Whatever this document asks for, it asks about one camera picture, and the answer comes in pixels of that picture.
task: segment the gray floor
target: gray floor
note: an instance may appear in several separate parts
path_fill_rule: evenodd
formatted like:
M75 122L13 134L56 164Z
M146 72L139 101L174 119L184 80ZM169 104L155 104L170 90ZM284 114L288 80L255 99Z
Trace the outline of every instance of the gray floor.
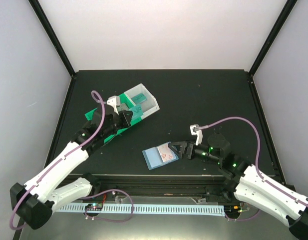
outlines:
M114 219L124 216L111 215ZM80 213L55 213L38 230L29 227L22 240L295 240L287 227L262 212L247 222L195 215L135 215L126 223L85 220Z

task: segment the gray wall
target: gray wall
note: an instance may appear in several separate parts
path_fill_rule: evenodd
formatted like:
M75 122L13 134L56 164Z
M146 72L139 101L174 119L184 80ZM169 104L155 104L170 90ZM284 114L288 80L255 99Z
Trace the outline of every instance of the gray wall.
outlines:
M254 80L287 182L308 195L308 0L298 1Z
M28 1L0 1L0 239L14 234L9 188L43 168L69 81Z

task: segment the black tabletop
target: black tabletop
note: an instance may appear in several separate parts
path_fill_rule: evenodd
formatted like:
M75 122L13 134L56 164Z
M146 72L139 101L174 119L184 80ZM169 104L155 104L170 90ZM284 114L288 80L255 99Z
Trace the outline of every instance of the black tabletop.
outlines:
M261 136L260 169L273 175L269 151L261 130L253 98L243 70L81 70L61 127L54 157L86 122L84 114L97 107L90 92L97 90L107 100L142 83L156 98L160 110L118 135L99 149L72 174L205 176L220 175L218 166L199 159L181 159L149 170L142 150L165 142L194 139L189 126L211 124L239 116L252 121ZM213 132L220 132L232 150L255 162L257 140L245 122L232 120L203 130L206 143Z

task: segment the white panel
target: white panel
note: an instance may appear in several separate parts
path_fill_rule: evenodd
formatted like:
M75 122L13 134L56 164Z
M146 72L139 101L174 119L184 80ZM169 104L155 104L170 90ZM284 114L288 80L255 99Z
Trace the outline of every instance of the white panel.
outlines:
M75 70L245 69L286 0L41 0Z
M14 234L9 189L42 170L69 80L29 2L0 1L0 239Z
M308 0L298 1L254 79L287 182L308 196Z

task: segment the cable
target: cable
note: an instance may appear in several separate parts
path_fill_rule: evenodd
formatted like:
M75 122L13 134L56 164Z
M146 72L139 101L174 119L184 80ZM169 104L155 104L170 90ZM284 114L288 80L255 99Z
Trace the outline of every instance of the cable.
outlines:
M261 175L261 173L260 173L260 171L259 171L259 167L258 167L259 153L260 153L260 137L259 137L259 133L258 133L258 131L257 131L256 127L255 127L255 125L253 125L251 121L249 121L248 119L245 119L245 118L243 118L243 117L240 117L240 116L230 116L230 117L221 119L221 120L219 120L219 121L217 121L217 122L214 122L214 123L212 123L212 124L210 124L210 125L205 125L205 126L201 126L201 127L200 127L200 126L199 126L199 127L196 127L195 130L196 130L196 131L199 131L199 130L207 129L207 128L213 127L213 126L215 126L215 125L217 125L217 124L223 123L223 122L225 122L225 121L228 121L228 120L235 120L235 119L236 119L236 120L242 120L242 121L248 123L248 124L253 128L253 130L254 130L254 132L255 132L255 134L256 134L256 138L257 138L257 153L256 153L255 166L256 166L256 172L257 172L257 174L259 175L259 177L260 177L264 182L268 183L270 186L272 186L273 188L275 188L276 190L278 190L278 191L280 191L281 193L283 193L284 195L290 197L290 198L291 198L292 200L294 200L295 202L300 203L300 204L302 204L302 205L304 205L305 207L308 208L308 204L307 204L307 203L305 203L305 202L303 202L303 201L297 199L296 197L290 195L289 193L287 193L287 192L285 192L284 190L282 190L280 187L278 187L278 186L272 184L270 181L264 180L264 176Z
M59 164L62 160L66 159L67 156L69 156L70 154L72 154L73 152L75 152L76 150L80 149L81 147L83 147L84 145L88 144L100 131L101 127L103 126L104 120L105 120L105 105L104 105L104 101L102 99L102 97L100 96L100 94L93 90L91 92L92 98L98 103L101 104L102 107L102 118L100 121L100 124L98 126L98 128L96 129L96 131L92 134L92 136L90 136L85 142L83 142L82 144L80 144L79 146L77 146L76 148L74 148L73 150L69 151L67 154L64 155L64 158L60 158L59 160L57 160L49 169L47 169L42 176L40 176L40 178L36 181L36 183L38 184L57 164ZM16 212L19 208L19 206L22 204L22 202L24 201L24 199L27 197L27 195L30 193L30 191L32 191L34 188L36 187L36 185L31 186L25 193L24 195L19 199L19 201L17 202L17 204L15 205L12 215L10 216L9 219L9 227L12 230L20 230L22 228L24 228L26 226L26 224L23 224L22 226L19 227L14 227L13 226L13 220L14 217L16 215Z
M227 214L225 213L225 218L227 218L228 221L245 222L245 221L249 221L249 220L255 219L256 217L258 217L258 215L260 214L260 212L261 212L261 211L258 210L258 211L256 212L255 215L253 215L253 216L251 216L251 217L249 217L249 218L245 218L245 219L239 219L239 218L233 219L233 218L229 218L229 217L227 216Z
M86 196L86 197L81 197L80 199L92 199L92 198L95 198L95 197L98 197L98 196L100 196L100 195L102 195L102 194L106 194L106 193L109 193L109 192L112 192L112 191L116 191L116 192L121 192L122 194L125 194L128 198L129 198L129 200L130 200L130 203L132 204L132 208L131 208L131 212L130 212L130 214L129 214L129 216L127 217L127 218L125 218L125 219L123 219L123 220L112 220L112 219L107 219L107 218L102 218L102 217L95 217L95 216L88 216L87 215L87 211L88 211L88 208L85 210L85 217L86 217L86 219L97 219L97 220L103 220L103 221L107 221L107 222L111 222L111 223L123 223L123 222L125 222L125 221L128 221L128 220L130 220L132 217L133 217L133 213L134 213L134 202L133 202L133 200L132 200L132 198L130 197L130 195L128 194L128 193L126 193L125 191L123 191L123 190L119 190L119 189L109 189L109 190L106 190L106 191L102 191L102 192L100 192L100 193L98 193L98 194L95 194L95 195L93 195L93 196Z

